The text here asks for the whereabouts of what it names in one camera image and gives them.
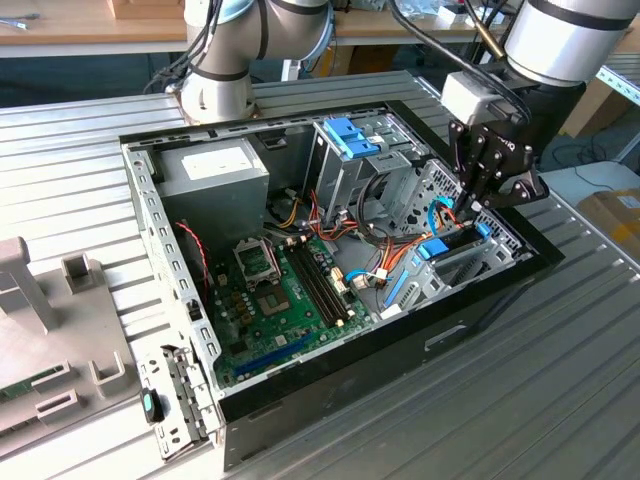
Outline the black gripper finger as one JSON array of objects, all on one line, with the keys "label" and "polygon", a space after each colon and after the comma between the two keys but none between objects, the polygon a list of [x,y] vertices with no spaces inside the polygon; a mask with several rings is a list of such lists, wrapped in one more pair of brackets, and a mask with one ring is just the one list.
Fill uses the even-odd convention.
[{"label": "black gripper finger", "polygon": [[454,212],[470,211],[475,202],[480,207],[491,206],[493,192],[488,169],[491,162],[485,156],[489,152],[492,131],[485,125],[469,127],[459,120],[451,120],[448,131],[453,170],[462,188]]},{"label": "black gripper finger", "polygon": [[468,217],[481,212],[507,208],[547,198],[549,188],[533,168],[482,169],[471,181]]}]

